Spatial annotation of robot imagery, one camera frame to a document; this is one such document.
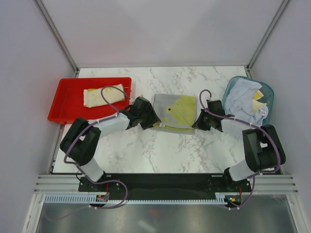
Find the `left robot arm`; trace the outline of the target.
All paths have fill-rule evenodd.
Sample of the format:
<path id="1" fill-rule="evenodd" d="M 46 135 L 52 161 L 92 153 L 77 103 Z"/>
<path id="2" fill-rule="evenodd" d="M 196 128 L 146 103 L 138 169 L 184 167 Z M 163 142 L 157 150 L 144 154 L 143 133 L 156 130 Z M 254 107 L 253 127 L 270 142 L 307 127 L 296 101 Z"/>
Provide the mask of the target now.
<path id="1" fill-rule="evenodd" d="M 133 104 L 104 118 L 77 118 L 60 143 L 60 150 L 65 153 L 64 163 L 75 165 L 90 180 L 91 188 L 102 191 L 106 179 L 103 169 L 94 158 L 100 138 L 137 125 L 146 130 L 160 122 L 151 103 L 143 97 L 136 98 Z"/>

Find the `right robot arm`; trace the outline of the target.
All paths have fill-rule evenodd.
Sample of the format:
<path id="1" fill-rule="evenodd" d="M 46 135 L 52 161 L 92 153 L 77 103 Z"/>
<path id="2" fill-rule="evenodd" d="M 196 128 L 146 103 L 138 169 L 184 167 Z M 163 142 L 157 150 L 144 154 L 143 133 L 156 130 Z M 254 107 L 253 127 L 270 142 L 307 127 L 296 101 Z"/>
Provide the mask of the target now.
<path id="1" fill-rule="evenodd" d="M 207 107 L 201 110 L 195 129 L 210 131 L 212 128 L 228 133 L 243 142 L 244 159 L 227 168 L 222 179 L 223 188 L 234 191 L 240 181 L 262 173 L 275 173 L 286 162 L 286 155 L 275 127 L 267 124 L 253 126 L 226 115 L 220 100 L 207 100 Z"/>

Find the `yellow green patterned towel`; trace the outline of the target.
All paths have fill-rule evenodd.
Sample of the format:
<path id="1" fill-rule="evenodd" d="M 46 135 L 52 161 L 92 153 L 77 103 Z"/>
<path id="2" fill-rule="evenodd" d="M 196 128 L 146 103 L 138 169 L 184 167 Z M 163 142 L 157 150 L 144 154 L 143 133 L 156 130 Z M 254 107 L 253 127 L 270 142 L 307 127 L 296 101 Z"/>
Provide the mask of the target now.
<path id="1" fill-rule="evenodd" d="M 116 88 L 124 91 L 122 84 L 114 85 L 114 87 L 105 87 L 104 89 L 84 89 L 84 107 L 93 108 L 107 105 L 107 102 L 103 99 L 103 96 L 111 104 L 125 100 L 124 93 Z"/>

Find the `grey towel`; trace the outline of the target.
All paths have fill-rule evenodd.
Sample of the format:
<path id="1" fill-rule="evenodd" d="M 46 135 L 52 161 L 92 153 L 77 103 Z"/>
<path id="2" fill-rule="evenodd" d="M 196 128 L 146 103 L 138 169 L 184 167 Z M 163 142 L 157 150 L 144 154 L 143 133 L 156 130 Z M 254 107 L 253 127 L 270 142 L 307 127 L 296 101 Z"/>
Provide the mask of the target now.
<path id="1" fill-rule="evenodd" d="M 160 122 L 153 131 L 194 135 L 192 125 L 196 121 L 197 98 L 188 95 L 156 94 L 153 108 Z"/>

